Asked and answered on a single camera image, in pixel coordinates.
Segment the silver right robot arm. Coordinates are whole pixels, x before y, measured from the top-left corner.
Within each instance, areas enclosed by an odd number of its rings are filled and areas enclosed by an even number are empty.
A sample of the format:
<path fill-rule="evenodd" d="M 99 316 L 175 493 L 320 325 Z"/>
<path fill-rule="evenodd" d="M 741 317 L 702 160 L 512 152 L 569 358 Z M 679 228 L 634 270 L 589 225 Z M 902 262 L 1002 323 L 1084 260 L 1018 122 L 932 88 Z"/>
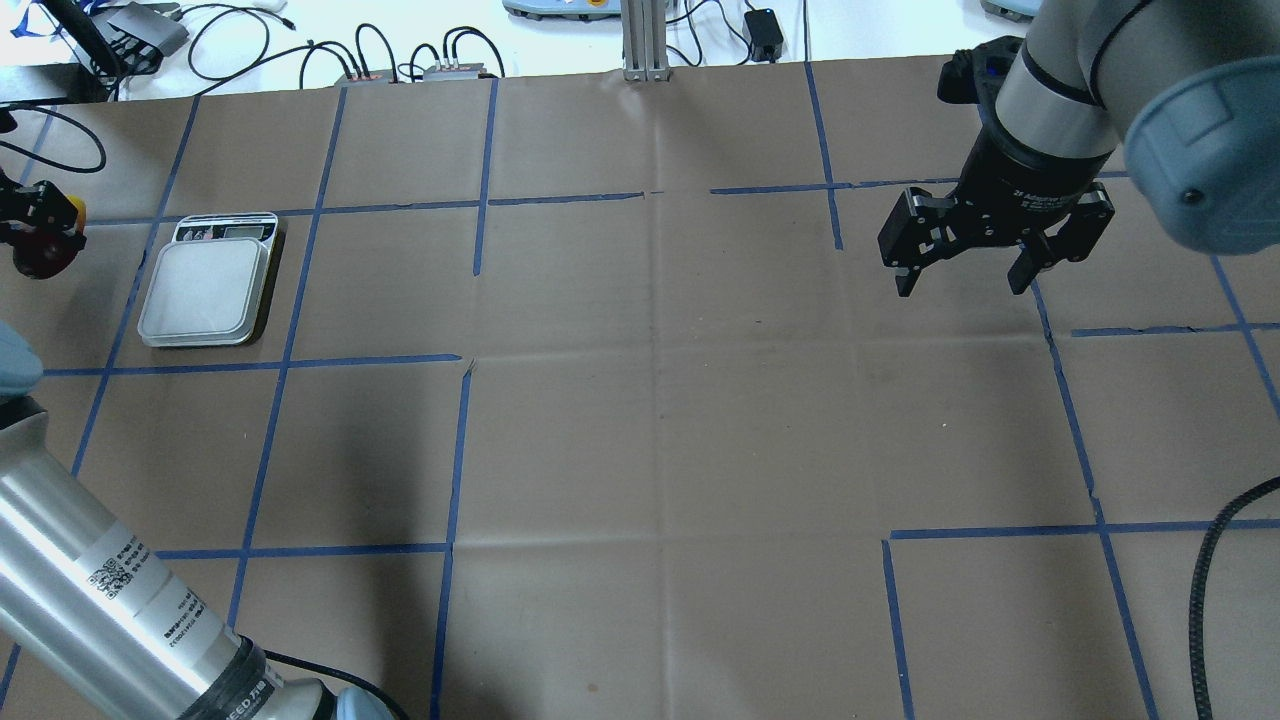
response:
<path fill-rule="evenodd" d="M 1275 1 L 1044 1 L 1024 37 L 956 51 L 937 96 L 980 128 L 950 193 L 909 187 L 886 219 L 897 293 L 973 249 L 1018 249 L 1014 293 L 1088 259 L 1114 218 L 1098 176 L 1116 150 L 1183 247 L 1275 247 L 1277 38 Z"/>

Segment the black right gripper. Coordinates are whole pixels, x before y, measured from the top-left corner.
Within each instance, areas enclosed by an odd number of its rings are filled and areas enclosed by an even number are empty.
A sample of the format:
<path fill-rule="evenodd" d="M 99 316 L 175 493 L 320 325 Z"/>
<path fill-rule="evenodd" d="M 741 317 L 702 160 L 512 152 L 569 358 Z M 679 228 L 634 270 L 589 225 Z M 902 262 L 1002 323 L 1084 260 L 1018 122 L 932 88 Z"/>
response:
<path fill-rule="evenodd" d="M 1105 160 L 1057 158 L 980 131 L 955 187 L 908 187 L 878 234 L 899 297 L 911 296 L 924 268 L 969 249 L 1020 246 L 1007 272 L 1012 293 L 1025 293 L 1050 263 L 1087 258 L 1115 215 L 1096 179 Z"/>

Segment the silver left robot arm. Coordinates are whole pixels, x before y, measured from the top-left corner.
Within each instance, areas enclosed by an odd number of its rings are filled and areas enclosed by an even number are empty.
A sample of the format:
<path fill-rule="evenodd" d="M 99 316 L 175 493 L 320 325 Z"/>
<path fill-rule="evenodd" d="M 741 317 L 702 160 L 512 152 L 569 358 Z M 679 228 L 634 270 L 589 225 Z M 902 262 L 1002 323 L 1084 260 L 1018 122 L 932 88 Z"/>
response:
<path fill-rule="evenodd" d="M 3 630 L 113 719 L 403 719 L 360 676 L 237 634 L 46 446 L 44 364 L 3 328 Z"/>

